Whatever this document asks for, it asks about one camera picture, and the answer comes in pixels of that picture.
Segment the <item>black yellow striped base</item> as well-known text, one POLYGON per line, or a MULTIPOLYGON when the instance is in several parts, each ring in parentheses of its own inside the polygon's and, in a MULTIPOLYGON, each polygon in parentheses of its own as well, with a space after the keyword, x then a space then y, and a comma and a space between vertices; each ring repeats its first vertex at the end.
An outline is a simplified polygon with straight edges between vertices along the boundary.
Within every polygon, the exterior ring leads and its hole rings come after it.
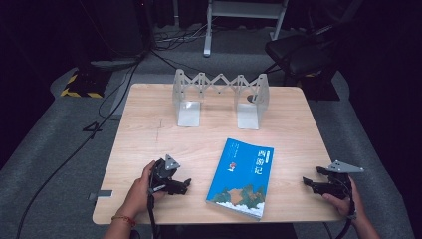
POLYGON ((91 70, 75 71, 61 92, 62 97, 95 98, 105 96, 105 90, 112 72, 91 70))

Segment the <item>blue paperback book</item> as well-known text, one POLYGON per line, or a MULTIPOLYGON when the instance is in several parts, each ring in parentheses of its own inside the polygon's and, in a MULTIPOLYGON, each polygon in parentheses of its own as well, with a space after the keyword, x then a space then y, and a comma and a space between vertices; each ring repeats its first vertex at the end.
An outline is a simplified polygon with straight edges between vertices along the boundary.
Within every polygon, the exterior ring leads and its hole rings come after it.
POLYGON ((228 138, 206 201, 260 220, 264 214, 274 149, 228 138))

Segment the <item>black chair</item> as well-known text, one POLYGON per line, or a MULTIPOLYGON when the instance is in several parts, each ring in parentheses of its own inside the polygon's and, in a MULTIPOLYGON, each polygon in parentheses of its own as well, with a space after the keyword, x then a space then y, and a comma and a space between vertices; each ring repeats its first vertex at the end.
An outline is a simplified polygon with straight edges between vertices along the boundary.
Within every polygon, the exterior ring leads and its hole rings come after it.
POLYGON ((296 33, 268 42, 265 52, 274 63, 264 74, 282 70, 284 83, 312 76, 324 85, 336 71, 335 52, 342 28, 342 23, 329 24, 309 34, 296 33))

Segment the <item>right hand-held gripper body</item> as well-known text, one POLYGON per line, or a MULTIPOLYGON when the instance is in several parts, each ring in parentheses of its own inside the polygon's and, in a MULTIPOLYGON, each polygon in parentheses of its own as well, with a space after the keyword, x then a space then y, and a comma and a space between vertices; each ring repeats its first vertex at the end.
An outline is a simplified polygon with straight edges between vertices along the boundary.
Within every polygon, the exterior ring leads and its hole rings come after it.
POLYGON ((364 171, 362 167, 338 160, 327 166, 325 170, 327 172, 328 181, 336 186, 336 191, 333 195, 340 199, 348 197, 352 193, 349 175, 351 173, 361 173, 364 171))

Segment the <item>person's right hand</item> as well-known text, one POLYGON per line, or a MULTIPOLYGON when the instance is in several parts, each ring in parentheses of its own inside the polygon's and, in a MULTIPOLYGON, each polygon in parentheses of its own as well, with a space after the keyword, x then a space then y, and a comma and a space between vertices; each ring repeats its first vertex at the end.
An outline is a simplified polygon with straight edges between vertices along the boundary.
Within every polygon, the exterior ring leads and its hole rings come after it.
POLYGON ((330 203, 342 216, 349 215, 351 202, 354 202, 354 208, 356 211, 355 221, 358 221, 365 217, 364 206, 360 197, 360 193, 358 192, 357 186, 352 178, 350 179, 350 182, 352 188, 352 198, 346 197, 344 199, 339 199, 329 193, 325 193, 322 198, 330 203))

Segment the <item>grey tape strip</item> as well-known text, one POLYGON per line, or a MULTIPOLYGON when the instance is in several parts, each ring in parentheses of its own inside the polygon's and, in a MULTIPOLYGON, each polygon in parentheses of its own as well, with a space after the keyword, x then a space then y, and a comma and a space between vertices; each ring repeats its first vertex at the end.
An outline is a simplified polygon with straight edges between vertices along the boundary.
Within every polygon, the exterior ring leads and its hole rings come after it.
POLYGON ((91 192, 88 196, 89 201, 96 201, 100 197, 112 197, 111 190, 99 190, 97 192, 91 192))

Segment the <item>person's left hand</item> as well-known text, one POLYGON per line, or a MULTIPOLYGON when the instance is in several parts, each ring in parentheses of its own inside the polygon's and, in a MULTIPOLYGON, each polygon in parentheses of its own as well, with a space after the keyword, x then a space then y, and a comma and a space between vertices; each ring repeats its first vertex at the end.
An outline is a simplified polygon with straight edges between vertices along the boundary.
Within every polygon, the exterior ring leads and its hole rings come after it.
POLYGON ((117 215, 135 219, 137 215, 147 210, 149 177, 154 164, 155 161, 151 161, 143 169, 140 178, 134 181, 117 215))

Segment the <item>black tape floor mark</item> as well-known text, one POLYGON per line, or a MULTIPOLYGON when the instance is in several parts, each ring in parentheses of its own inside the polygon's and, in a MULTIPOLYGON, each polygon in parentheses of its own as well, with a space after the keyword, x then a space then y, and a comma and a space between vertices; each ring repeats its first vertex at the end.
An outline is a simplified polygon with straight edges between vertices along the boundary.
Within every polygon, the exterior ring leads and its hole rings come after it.
POLYGON ((83 131, 88 132, 90 134, 89 139, 94 139, 96 134, 99 131, 102 131, 102 129, 101 129, 101 125, 97 121, 94 121, 91 124, 85 126, 83 128, 83 131))

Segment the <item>white metal stand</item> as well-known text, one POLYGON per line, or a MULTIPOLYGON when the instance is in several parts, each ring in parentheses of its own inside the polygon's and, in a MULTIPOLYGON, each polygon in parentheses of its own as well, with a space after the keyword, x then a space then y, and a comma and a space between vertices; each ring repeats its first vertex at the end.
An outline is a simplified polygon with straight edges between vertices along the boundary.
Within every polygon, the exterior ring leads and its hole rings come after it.
POLYGON ((203 56, 211 55, 212 46, 212 21, 214 17, 237 17, 276 20, 276 27, 270 33, 272 40, 277 40, 286 15, 289 0, 281 3, 248 3, 223 0, 208 0, 206 35, 203 56))

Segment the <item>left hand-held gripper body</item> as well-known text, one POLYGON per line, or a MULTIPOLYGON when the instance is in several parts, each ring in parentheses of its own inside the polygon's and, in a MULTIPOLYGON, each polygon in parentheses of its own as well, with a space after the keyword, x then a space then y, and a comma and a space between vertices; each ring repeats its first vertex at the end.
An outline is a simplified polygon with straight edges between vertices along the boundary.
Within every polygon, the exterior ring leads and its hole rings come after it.
POLYGON ((180 164, 169 154, 166 154, 165 158, 158 159, 152 167, 148 192, 150 194, 158 191, 167 192, 169 187, 178 186, 179 181, 173 180, 172 176, 179 166, 180 164))

